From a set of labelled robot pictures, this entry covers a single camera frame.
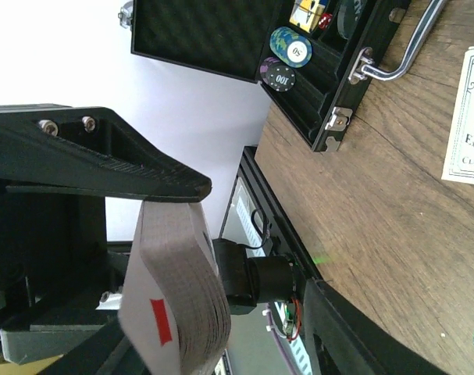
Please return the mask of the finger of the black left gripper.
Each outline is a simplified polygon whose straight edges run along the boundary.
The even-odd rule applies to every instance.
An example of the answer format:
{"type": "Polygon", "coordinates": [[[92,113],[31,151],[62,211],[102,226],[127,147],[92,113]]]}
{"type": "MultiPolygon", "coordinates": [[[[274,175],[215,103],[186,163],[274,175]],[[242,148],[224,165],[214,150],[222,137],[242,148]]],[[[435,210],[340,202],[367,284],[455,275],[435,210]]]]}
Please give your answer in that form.
{"type": "Polygon", "coordinates": [[[0,106],[0,191],[201,202],[211,190],[111,109],[0,106]]]}
{"type": "Polygon", "coordinates": [[[115,312],[47,312],[0,329],[2,354],[23,365],[64,355],[116,318],[115,312]]]}

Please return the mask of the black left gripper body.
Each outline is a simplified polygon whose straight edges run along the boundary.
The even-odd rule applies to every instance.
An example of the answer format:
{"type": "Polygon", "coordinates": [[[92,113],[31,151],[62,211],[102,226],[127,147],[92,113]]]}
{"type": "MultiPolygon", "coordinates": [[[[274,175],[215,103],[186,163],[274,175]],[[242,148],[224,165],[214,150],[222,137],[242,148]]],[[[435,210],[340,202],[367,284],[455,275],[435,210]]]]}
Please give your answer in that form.
{"type": "Polygon", "coordinates": [[[17,191],[0,180],[0,331],[95,331],[118,323],[94,305],[121,286],[131,241],[108,241],[105,200],[17,191]]]}

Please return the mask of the blue patterned card deck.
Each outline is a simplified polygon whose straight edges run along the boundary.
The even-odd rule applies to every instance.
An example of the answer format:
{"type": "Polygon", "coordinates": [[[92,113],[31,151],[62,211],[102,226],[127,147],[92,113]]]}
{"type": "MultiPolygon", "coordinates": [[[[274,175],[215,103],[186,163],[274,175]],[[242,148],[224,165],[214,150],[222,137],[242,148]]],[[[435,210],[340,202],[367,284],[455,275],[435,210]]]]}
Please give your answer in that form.
{"type": "Polygon", "coordinates": [[[152,374],[210,374],[230,308],[199,203],[143,202],[119,322],[152,374]]]}

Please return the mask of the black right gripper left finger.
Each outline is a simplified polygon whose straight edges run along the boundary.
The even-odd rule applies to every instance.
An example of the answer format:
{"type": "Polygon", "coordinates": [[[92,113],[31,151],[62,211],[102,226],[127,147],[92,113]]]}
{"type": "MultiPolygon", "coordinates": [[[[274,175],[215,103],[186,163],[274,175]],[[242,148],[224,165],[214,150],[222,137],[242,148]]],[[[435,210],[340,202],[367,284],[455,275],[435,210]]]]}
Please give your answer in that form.
{"type": "Polygon", "coordinates": [[[114,319],[40,374],[149,374],[114,319]]]}

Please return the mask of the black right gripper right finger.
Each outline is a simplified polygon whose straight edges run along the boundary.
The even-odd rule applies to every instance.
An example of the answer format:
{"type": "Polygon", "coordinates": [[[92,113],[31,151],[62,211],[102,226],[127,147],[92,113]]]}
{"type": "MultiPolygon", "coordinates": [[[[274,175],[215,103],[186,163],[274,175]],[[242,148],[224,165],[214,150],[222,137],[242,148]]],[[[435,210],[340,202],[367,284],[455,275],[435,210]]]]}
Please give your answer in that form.
{"type": "Polygon", "coordinates": [[[323,280],[307,280],[303,308],[305,347],[314,374],[444,373],[323,280]]]}

